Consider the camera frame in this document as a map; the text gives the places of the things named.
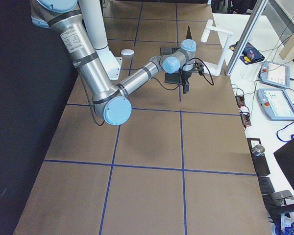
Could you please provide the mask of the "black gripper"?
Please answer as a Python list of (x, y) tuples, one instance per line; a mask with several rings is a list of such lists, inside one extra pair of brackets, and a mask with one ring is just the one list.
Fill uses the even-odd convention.
[(189, 91), (189, 78), (191, 77), (190, 71), (181, 71), (181, 82), (183, 85), (183, 94), (186, 94)]

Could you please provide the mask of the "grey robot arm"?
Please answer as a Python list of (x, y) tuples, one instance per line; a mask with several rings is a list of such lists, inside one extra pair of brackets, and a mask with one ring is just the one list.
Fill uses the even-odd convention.
[(174, 73), (192, 69), (196, 42), (186, 39), (171, 55), (154, 56), (148, 63), (117, 85), (122, 58), (110, 51), (98, 0), (32, 0), (34, 25), (60, 34), (73, 66), (78, 70), (93, 97), (95, 114), (111, 125), (125, 123), (132, 111), (127, 97), (158, 72)]

